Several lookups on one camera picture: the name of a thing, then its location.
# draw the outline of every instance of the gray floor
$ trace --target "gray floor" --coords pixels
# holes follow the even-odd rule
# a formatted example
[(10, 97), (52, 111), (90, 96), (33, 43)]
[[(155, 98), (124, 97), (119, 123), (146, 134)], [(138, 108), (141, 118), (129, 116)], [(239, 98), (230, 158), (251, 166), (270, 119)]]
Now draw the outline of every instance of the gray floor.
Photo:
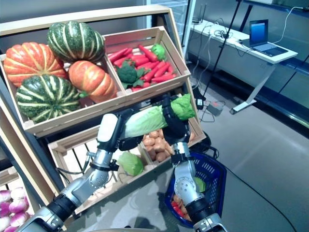
[[(298, 232), (308, 231), (308, 140), (254, 106), (231, 115), (229, 110), (241, 100), (215, 85), (210, 85), (206, 97), (208, 101), (226, 102), (215, 122), (201, 124), (212, 145), (220, 150), (219, 161), (274, 203)], [(212, 116), (205, 114), (203, 119), (212, 121)], [(169, 166), (163, 165), (96, 204), (75, 220), (69, 231), (88, 232), (130, 225), (167, 232), (192, 232), (181, 226), (162, 203), (170, 175)], [(293, 231), (272, 206), (229, 173), (223, 221), (233, 232)]]

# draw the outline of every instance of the pumpkin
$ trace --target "pumpkin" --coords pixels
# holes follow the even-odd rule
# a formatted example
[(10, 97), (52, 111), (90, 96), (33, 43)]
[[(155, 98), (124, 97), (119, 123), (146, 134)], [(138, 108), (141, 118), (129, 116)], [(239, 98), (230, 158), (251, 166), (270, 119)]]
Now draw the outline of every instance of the pumpkin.
[(33, 75), (53, 74), (67, 78), (63, 62), (55, 58), (47, 45), (36, 42), (16, 44), (9, 48), (4, 59), (4, 71), (17, 87)]
[(72, 84), (85, 91), (94, 102), (102, 102), (116, 97), (117, 87), (110, 75), (99, 66), (80, 60), (69, 68)]
[(48, 30), (47, 42), (52, 51), (67, 62), (96, 62), (105, 53), (102, 36), (86, 23), (54, 23)]
[(70, 81), (43, 74), (25, 79), (16, 98), (20, 112), (38, 123), (79, 109), (79, 94)]

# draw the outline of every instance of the wooden crate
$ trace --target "wooden crate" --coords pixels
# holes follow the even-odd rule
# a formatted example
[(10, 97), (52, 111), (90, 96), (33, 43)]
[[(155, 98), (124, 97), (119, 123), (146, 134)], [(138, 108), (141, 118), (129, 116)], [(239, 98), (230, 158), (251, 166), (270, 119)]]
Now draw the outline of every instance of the wooden crate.
[[(190, 120), (190, 128), (195, 133), (199, 133), (199, 124), (196, 122), (195, 118), (191, 118)], [(87, 151), (96, 152), (97, 150), (97, 134), (98, 134), (99, 126), (92, 127), (90, 129), (84, 130), (82, 132), (76, 133), (74, 135), (68, 136), (66, 138), (57, 140), (48, 145), (49, 150), (52, 154), (56, 167), (68, 170), (70, 172), (80, 172), (81, 167), (84, 165), (86, 160)], [(197, 134), (193, 143), (189, 145), (193, 145), (202, 139), (205, 138), (205, 135), (202, 133)], [(98, 189), (83, 205), (75, 210), (75, 213), (81, 213), (87, 208), (93, 206), (103, 198), (109, 196), (110, 194), (116, 192), (123, 186), (131, 183), (142, 175), (148, 173), (150, 170), (154, 169), (161, 163), (153, 162), (149, 157), (147, 151), (142, 145), (139, 145), (137, 148), (130, 150), (133, 154), (137, 154), (140, 156), (143, 164), (144, 171), (142, 174), (131, 177), (124, 174), (124, 171), (120, 167), (118, 172), (115, 172), (111, 178), (111, 181), (106, 184), (106, 188)], [(122, 151), (117, 150), (113, 154), (113, 159), (118, 159), (118, 157), (122, 154)], [(71, 182), (74, 179), (82, 176), (79, 175), (71, 175), (64, 174), (65, 177)], [(65, 186), (68, 185), (66, 180), (62, 177), (62, 181)]]
[(164, 92), (168, 92), (182, 86), (186, 82), (186, 79), (190, 76), (190, 71), (188, 70), (182, 56), (177, 51), (164, 27), (133, 30), (103, 35), (103, 37), (105, 39), (107, 54), (130, 47), (133, 48), (133, 53), (137, 55), (140, 54), (140, 50), (138, 49), (139, 44), (143, 45), (147, 49), (150, 49), (155, 43), (160, 44), (165, 48), (167, 61), (171, 63), (171, 66), (177, 74), (177, 77), (172, 80), (155, 84), (137, 92), (132, 92), (130, 89), (127, 89), (126, 105), (132, 105), (136, 102), (140, 102), (153, 96), (158, 96)]
[(0, 190), (13, 190), (15, 188), (22, 187), (25, 191), (28, 199), (29, 208), (27, 212), (30, 215), (34, 215), (40, 207), (37, 202), (34, 201), (33, 197), (28, 193), (23, 180), (16, 171), (15, 167), (10, 167), (0, 172)]
[[(91, 101), (88, 101), (90, 102), (90, 104), (88, 103), (87, 105), (83, 104), (85, 100), (81, 100), (81, 103), (83, 104), (83, 108), (67, 113), (65, 115), (58, 116), (58, 117), (49, 119), (47, 121), (43, 121), (43, 122), (35, 124), (32, 120), (30, 120), (29, 118), (27, 118), (26, 116), (22, 115), (19, 112), (16, 97), (15, 97), (17, 88), (7, 79), (6, 74), (4, 72), (3, 61), (5, 57), (6, 57), (5, 54), (0, 55), (0, 60), (1, 60), (0, 66), (1, 66), (2, 73), (4, 75), (6, 85), (13, 99), (13, 103), (16, 108), (19, 120), (25, 131), (32, 133), (36, 135), (37, 137), (42, 137), (42, 136), (51, 134), (53, 132), (60, 131), (61, 129), (70, 127), (72, 125), (76, 125), (78, 123), (81, 123), (88, 119), (102, 115), (104, 113), (122, 108), (125, 105), (125, 97), (126, 97), (125, 90), (123, 89), (118, 77), (114, 75), (113, 67), (108, 64), (107, 58), (104, 57), (102, 62), (98, 63), (98, 65), (100, 65), (107, 73), (110, 74), (111, 78), (114, 80), (115, 84), (117, 85), (118, 92), (117, 92), (116, 98), (113, 98), (113, 99), (110, 99), (110, 100), (107, 100), (101, 103), (97, 103), (97, 104), (93, 104)], [(66, 69), (68, 69), (69, 66), (70, 66), (69, 63), (65, 64)]]

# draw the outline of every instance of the green cabbage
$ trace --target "green cabbage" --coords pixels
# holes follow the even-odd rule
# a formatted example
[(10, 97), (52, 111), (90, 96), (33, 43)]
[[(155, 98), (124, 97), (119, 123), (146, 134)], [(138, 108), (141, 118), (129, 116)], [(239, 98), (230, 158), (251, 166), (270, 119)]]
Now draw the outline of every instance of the green cabbage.
[(199, 192), (204, 192), (206, 189), (206, 183), (196, 176), (194, 177), (194, 181), (198, 187)]
[(144, 170), (144, 165), (137, 155), (128, 151), (122, 153), (117, 161), (129, 175), (139, 175)]
[[(190, 99), (191, 95), (185, 94), (171, 102), (174, 113), (181, 120), (195, 116)], [(140, 136), (166, 126), (162, 106), (153, 106), (131, 116), (126, 123), (124, 138)]]

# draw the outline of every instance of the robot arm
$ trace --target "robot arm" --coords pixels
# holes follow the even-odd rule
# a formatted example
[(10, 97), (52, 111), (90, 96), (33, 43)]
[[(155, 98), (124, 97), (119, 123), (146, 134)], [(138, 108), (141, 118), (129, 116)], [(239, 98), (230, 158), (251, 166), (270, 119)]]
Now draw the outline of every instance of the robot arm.
[(227, 232), (220, 216), (213, 212), (204, 195), (199, 193), (194, 181), (196, 170), (188, 148), (190, 137), (188, 121), (181, 121), (175, 116), (168, 98), (165, 98), (162, 107), (168, 123), (168, 127), (163, 128), (163, 134), (175, 152), (175, 155), (171, 156), (171, 161), (175, 167), (176, 195), (183, 200), (196, 232), (210, 232), (218, 228)]

